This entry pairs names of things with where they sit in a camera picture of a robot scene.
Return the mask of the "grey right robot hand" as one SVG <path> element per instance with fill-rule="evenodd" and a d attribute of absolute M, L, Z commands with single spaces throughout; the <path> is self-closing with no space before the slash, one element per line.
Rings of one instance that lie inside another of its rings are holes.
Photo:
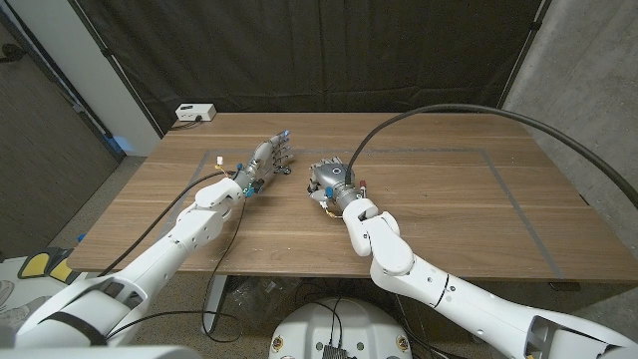
<path fill-rule="evenodd" d="M 354 179 L 350 167 L 338 157 L 322 159 L 310 166 L 309 196 L 320 204 L 334 204 L 343 211 L 352 201 L 361 197 L 353 182 L 346 182 L 346 174 Z"/>

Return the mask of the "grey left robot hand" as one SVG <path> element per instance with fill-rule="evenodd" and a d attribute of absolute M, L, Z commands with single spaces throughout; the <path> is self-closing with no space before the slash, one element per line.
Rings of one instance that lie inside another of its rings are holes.
<path fill-rule="evenodd" d="M 232 178 L 246 196 L 260 193 L 276 174 L 289 174 L 290 153 L 288 130 L 261 143 L 247 163 Z"/>

